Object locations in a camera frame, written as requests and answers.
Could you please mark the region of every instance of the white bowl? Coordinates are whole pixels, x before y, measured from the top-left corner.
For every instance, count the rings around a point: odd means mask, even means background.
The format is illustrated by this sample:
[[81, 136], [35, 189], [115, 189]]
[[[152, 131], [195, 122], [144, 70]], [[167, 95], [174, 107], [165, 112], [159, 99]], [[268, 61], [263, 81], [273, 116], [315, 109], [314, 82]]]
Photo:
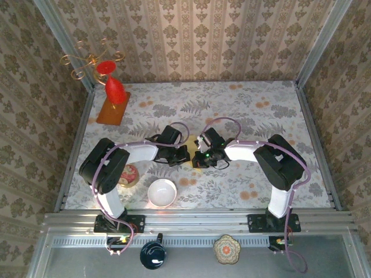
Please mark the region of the white bowl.
[[155, 207], [170, 206], [175, 198], [175, 184], [165, 178], [154, 181], [148, 189], [148, 199]]

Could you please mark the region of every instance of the cable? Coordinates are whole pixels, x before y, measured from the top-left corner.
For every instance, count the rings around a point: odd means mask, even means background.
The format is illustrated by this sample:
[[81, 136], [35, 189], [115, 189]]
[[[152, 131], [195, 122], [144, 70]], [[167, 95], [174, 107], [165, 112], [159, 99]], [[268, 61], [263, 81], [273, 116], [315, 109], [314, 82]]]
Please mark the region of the cable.
[[215, 122], [216, 120], [231, 120], [232, 122], [234, 122], [237, 126], [238, 126], [238, 132], [237, 132], [237, 135], [234, 137], [235, 140], [237, 141], [237, 138], [239, 136], [239, 134], [241, 133], [241, 125], [239, 124], [239, 122], [237, 122], [235, 119], [232, 119], [232, 118], [229, 118], [229, 117], [219, 117], [219, 118], [215, 118], [213, 119], [211, 122], [209, 122], [204, 128], [203, 130], [201, 131], [201, 134], [205, 132], [206, 129], [208, 129], [208, 127], [213, 123]]
[[[291, 157], [292, 157], [292, 158], [293, 158], [297, 163], [300, 164], [300, 166], [301, 166], [301, 167], [304, 169], [304, 171], [307, 173], [307, 178], [306, 178], [304, 181], [302, 181], [302, 182], [300, 182], [300, 183], [298, 183], [298, 184], [292, 186], [292, 191], [291, 191], [290, 198], [289, 198], [289, 203], [288, 203], [288, 209], [287, 209], [287, 211], [286, 211], [285, 231], [284, 231], [284, 233], [285, 233], [285, 234], [284, 234], [284, 237], [285, 237], [285, 253], [286, 253], [286, 256], [287, 256], [287, 258], [288, 258], [288, 261], [289, 261], [291, 267], [292, 267], [293, 269], [295, 269], [295, 270], [296, 270], [297, 272], [299, 272], [299, 273], [302, 273], [302, 274], [307, 273], [307, 271], [308, 271], [308, 264], [307, 264], [307, 261], [305, 260], [305, 258], [304, 258], [301, 254], [299, 254], [299, 253], [297, 253], [297, 252], [295, 252], [295, 251], [290, 251], [290, 250], [289, 250], [289, 246], [288, 246], [288, 225], [289, 225], [289, 217], [290, 217], [290, 208], [291, 208], [291, 205], [292, 205], [292, 201], [293, 201], [293, 199], [294, 199], [294, 193], [295, 193], [295, 191], [296, 191], [300, 186], [306, 184], [306, 183], [311, 179], [311, 172], [310, 172], [310, 170], [308, 169], [307, 165], [305, 165], [304, 162], [301, 161], [300, 158], [298, 158], [296, 155], [294, 155], [291, 151], [288, 151], [287, 149], [282, 148], [282, 147], [279, 146], [279, 145], [272, 144], [272, 143], [269, 143], [269, 142], [262, 142], [262, 141], [238, 141], [238, 143], [243, 143], [243, 144], [264, 144], [264, 145], [271, 146], [271, 147], [273, 147], [273, 148], [275, 148], [275, 149], [278, 149], [278, 150], [280, 150], [280, 151], [286, 153], [287, 155], [291, 156]], [[298, 268], [294, 265], [294, 263], [293, 263], [292, 260], [291, 260], [290, 254], [294, 254], [294, 255], [296, 255], [297, 257], [301, 258], [301, 260], [302, 260], [302, 261], [304, 262], [304, 264], [305, 264], [304, 270], [300, 270], [300, 269], [298, 269]]]
[[187, 137], [182, 142], [177, 143], [177, 145], [181, 145], [181, 144], [184, 144], [185, 142], [187, 142], [187, 140], [189, 139], [189, 137], [191, 135], [191, 132], [190, 132], [190, 129], [188, 128], [188, 126], [185, 125], [184, 123], [181, 123], [181, 122], [173, 122], [173, 123], [169, 124], [169, 126], [172, 126], [172, 125], [182, 125], [187, 130]]
[[223, 168], [217, 168], [215, 166], [213, 166], [216, 170], [225, 170], [226, 168], [228, 168], [230, 166], [230, 163], [228, 161], [225, 161], [227, 163], [226, 167], [223, 167]]
[[169, 164], [169, 162], [164, 162], [164, 161], [158, 161], [158, 160], [153, 160], [153, 161], [156, 163], [160, 163], [160, 164]]
[[182, 139], [183, 139], [183, 135], [182, 135], [182, 133], [180, 133], [179, 142], [177, 144], [179, 144]]
[[292, 241], [292, 243], [294, 243], [294, 233], [293, 233], [291, 227], [288, 225], [288, 236], [289, 236], [290, 233], [291, 233], [291, 241]]
[[[135, 230], [135, 232], [134, 232], [134, 236], [136, 236], [136, 235], [138, 234], [138, 227], [137, 227], [137, 225], [135, 225], [134, 223], [129, 223], [129, 225], [132, 226], [132, 228]], [[113, 245], [114, 243], [122, 243], [122, 244], [125, 244], [126, 241], [124, 242], [122, 239], [118, 239], [118, 240], [113, 240], [113, 239], [114, 239], [114, 238], [111, 239], [111, 241], [110, 241], [108, 247], [106, 246], [107, 251], [110, 252], [111, 254], [113, 254], [114, 252], [116, 252], [117, 254], [121, 254], [121, 253], [123, 252], [123, 248], [121, 248], [121, 249], [118, 250], [118, 251], [114, 251], [114, 250], [112, 250], [112, 245]]]
[[98, 190], [96, 189], [96, 182], [97, 182], [97, 178], [98, 178], [98, 175], [99, 175], [99, 172], [100, 170], [102, 169], [103, 165], [104, 165], [104, 162], [106, 162], [107, 158], [111, 155], [111, 153], [113, 153], [116, 149], [120, 148], [120, 147], [127, 147], [127, 146], [137, 146], [137, 145], [154, 145], [154, 146], [163, 146], [163, 147], [179, 147], [180, 145], [182, 145], [184, 142], [186, 142], [188, 140], [188, 138], [190, 137], [190, 130], [188, 128], [188, 126], [186, 126], [185, 124], [183, 123], [180, 123], [180, 122], [174, 122], [174, 123], [171, 123], [171, 125], [175, 125], [175, 124], [180, 124], [180, 125], [183, 125], [185, 127], [185, 129], [187, 129], [187, 138], [183, 141], [183, 142], [180, 142], [178, 144], [161, 144], [161, 143], [157, 143], [157, 142], [149, 142], [149, 141], [142, 141], [142, 142], [130, 142], [130, 143], [127, 143], [127, 144], [118, 144], [116, 146], [114, 146], [112, 149], [110, 149], [106, 155], [102, 158], [102, 160], [100, 161], [99, 165], [98, 165], [98, 168], [96, 170], [96, 172], [94, 173], [94, 177], [93, 177], [93, 180], [92, 180], [92, 194], [94, 196], [94, 198], [97, 200], [97, 203], [100, 207], [100, 210], [102, 211], [102, 213], [110, 220], [112, 221], [115, 221], [115, 222], [119, 222], [119, 223], [122, 223], [124, 225], [126, 225], [129, 229], [130, 229], [130, 239], [129, 239], [129, 242], [127, 243], [127, 245], [121, 250], [121, 253], [124, 252], [130, 245], [131, 243], [133, 242], [133, 238], [134, 238], [134, 230], [132, 228], [132, 226], [127, 223], [126, 221], [124, 220], [119, 220], [117, 218], [114, 218], [112, 216], [109, 215], [109, 213], [104, 209], [101, 201], [99, 200], [98, 198]]

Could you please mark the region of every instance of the damask wallpaper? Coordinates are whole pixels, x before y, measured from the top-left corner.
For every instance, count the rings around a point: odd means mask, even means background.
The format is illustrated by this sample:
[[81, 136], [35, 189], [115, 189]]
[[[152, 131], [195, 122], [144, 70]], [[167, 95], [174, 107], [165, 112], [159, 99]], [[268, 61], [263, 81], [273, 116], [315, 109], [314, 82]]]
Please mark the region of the damask wallpaper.
[[86, 91], [32, 1], [0, 1], [0, 277], [27, 273]]
[[352, 2], [306, 87], [335, 186], [371, 258], [371, 1]]
[[125, 82], [294, 80], [334, 0], [49, 0], [74, 42], [127, 59]]

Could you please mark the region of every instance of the red glass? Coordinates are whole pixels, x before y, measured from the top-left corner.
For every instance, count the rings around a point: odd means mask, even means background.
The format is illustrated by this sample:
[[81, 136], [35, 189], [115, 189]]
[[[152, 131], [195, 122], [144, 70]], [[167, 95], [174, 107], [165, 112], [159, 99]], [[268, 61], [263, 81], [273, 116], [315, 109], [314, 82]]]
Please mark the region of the red glass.
[[116, 64], [113, 61], [104, 61], [97, 66], [97, 72], [108, 75], [106, 82], [106, 94], [108, 100], [113, 104], [121, 104], [126, 100], [127, 95], [121, 82], [111, 76], [111, 73], [115, 69]]

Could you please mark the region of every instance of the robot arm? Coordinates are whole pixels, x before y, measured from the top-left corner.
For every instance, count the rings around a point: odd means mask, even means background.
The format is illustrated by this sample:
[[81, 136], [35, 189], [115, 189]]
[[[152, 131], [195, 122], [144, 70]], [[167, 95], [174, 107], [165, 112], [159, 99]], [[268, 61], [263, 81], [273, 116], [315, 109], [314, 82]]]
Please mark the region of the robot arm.
[[[282, 136], [276, 134], [268, 142], [285, 148], [306, 164]], [[304, 172], [304, 169], [291, 156], [264, 145], [263, 142], [237, 142], [233, 138], [225, 141], [213, 128], [201, 134], [195, 143], [200, 151], [196, 152], [192, 160], [194, 168], [216, 166], [219, 160], [257, 162], [272, 184], [268, 211], [278, 219], [286, 214], [292, 185], [302, 177]]]
[[[186, 145], [174, 147], [179, 137], [181, 133], [178, 130], [166, 126], [162, 134], [146, 138], [142, 142], [123, 144], [111, 153], [99, 172], [95, 185], [99, 193], [97, 198], [111, 217], [123, 218], [126, 215], [125, 206], [122, 205], [117, 191], [117, 183], [126, 164], [142, 160], [166, 159], [167, 164], [174, 166], [190, 161]], [[90, 186], [98, 165], [114, 146], [115, 143], [111, 140], [101, 139], [81, 165], [79, 174]]]
[[[150, 141], [125, 144], [122, 148], [116, 149], [108, 158], [108, 163], [105, 164], [99, 174], [96, 188], [99, 192], [98, 198], [110, 216], [118, 218], [126, 214], [116, 188], [125, 164], [142, 160], [157, 161], [164, 158], [169, 165], [176, 165], [190, 160], [185, 145], [181, 148], [156, 146], [156, 142], [173, 144], [178, 137], [172, 127], [167, 128], [160, 136], [157, 136], [157, 140], [151, 137], [148, 138]], [[268, 142], [287, 149], [305, 164], [304, 159], [282, 136], [276, 134]], [[219, 160], [257, 162], [269, 182], [272, 183], [271, 200], [268, 205], [269, 212], [278, 219], [286, 214], [292, 185], [301, 178], [304, 172], [304, 169], [292, 157], [260, 142], [237, 142], [232, 138], [225, 141], [213, 128], [201, 134], [195, 143], [201, 151], [196, 152], [192, 160], [194, 168], [216, 166]], [[92, 183], [98, 164], [114, 145], [107, 138], [100, 140], [82, 164], [79, 173], [89, 185]]]

